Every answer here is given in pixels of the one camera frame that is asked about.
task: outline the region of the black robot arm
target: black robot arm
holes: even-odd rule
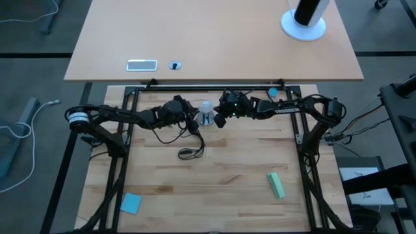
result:
[[[72,107],[65,112],[65,118],[70,123],[70,129],[78,133],[92,135],[107,146],[110,157],[122,157],[125,144],[121,133],[110,133],[100,126],[103,122],[114,121],[127,124],[137,124],[143,129],[156,129],[169,125],[186,122],[190,132],[197,130],[198,124],[193,122],[198,109],[192,107],[189,101],[181,96],[162,107],[154,107],[140,112],[118,109],[108,105],[83,105]]]
[[[322,104],[322,112],[315,108],[315,104]],[[302,137],[302,152],[307,156],[318,154],[319,141],[324,133],[341,122],[345,106],[337,101],[322,95],[310,95],[302,99],[277,102],[261,100],[251,97],[248,99],[242,92],[226,91],[220,98],[220,105],[214,110],[218,113],[214,121],[219,128],[226,124],[226,118],[247,117],[254,120],[266,120],[277,114],[292,114],[304,112],[310,114],[318,123]]]

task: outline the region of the floor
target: floor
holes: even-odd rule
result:
[[[406,1],[391,0],[385,9],[377,11],[373,9],[373,0],[337,0],[354,50],[416,51],[416,25],[403,7],[403,3],[408,5],[416,14],[416,1]],[[0,23],[0,53],[71,53],[90,2],[63,1],[49,36],[40,33],[42,20],[35,23]],[[46,7],[52,6],[47,0],[0,0],[0,19],[36,17],[44,14]],[[358,57],[358,61],[365,76],[363,82],[318,84],[321,94],[336,96],[348,107],[346,120],[335,130],[343,128],[362,106],[373,100],[379,87],[401,82],[416,72],[416,56]],[[62,101],[60,105],[45,108],[35,121],[37,158],[33,176],[14,190],[0,194],[0,233],[38,233],[40,230],[69,135],[68,124],[62,113],[78,104],[84,86],[83,83],[63,81],[68,63],[67,58],[0,58],[0,98],[3,100],[0,101],[0,117],[10,122],[16,121],[30,97],[37,97],[41,102],[54,99]],[[94,84],[89,103],[102,103],[107,85]],[[386,112],[378,110],[359,122],[356,128],[361,129],[384,118],[387,118]],[[20,181],[30,172],[31,146],[31,140],[23,141],[9,176],[0,178],[0,189]],[[357,136],[348,147],[363,157],[381,156],[386,167],[405,162],[389,122]],[[339,146],[335,146],[335,154],[337,157],[355,157]],[[73,227],[88,156],[88,147],[78,141],[54,221],[54,232],[67,231]],[[383,214],[379,229],[397,233],[388,216],[388,213]]]

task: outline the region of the green rectangular block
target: green rectangular block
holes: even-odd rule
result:
[[[279,176],[275,172],[267,174],[267,178],[272,185],[272,189],[276,198],[284,198],[286,196],[283,186],[281,185]]]

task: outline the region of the wooden work surface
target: wooden work surface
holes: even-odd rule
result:
[[[110,86],[105,103],[122,106],[123,93],[124,86]],[[304,96],[316,94],[317,88],[305,85],[302,93]],[[163,105],[176,94],[140,94],[138,109]],[[203,100],[217,104],[221,92],[182,92],[180,95],[199,107]],[[266,98],[265,93],[253,92],[253,95]],[[285,99],[283,92],[279,95]],[[308,121],[313,127],[312,117]],[[114,132],[117,123],[107,122],[104,126]],[[288,114],[262,121],[232,118],[223,129],[214,124],[201,127],[200,131],[206,143],[204,155],[182,161],[177,158],[178,151],[198,148],[197,138],[180,138],[163,145],[151,131],[135,126],[124,192],[142,196],[142,202],[136,215],[120,213],[120,232],[310,230]],[[178,132],[177,126],[157,130],[165,141],[176,137]],[[97,148],[93,154],[102,151],[106,149]],[[77,228],[85,224],[101,203],[110,162],[107,155],[90,161]],[[332,147],[320,147],[318,170],[324,198],[340,219],[351,225]],[[278,173],[286,198],[275,198],[266,177],[269,172]]]
[[[295,7],[298,0],[292,0]],[[287,0],[94,0],[67,81],[358,81],[363,74],[330,1],[326,34],[299,42],[281,29]],[[155,72],[127,72],[155,59]],[[182,68],[169,69],[179,60]]]

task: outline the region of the white bottle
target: white bottle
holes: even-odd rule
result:
[[[197,115],[200,126],[210,126],[214,123],[214,108],[210,101],[203,101],[200,112]]]

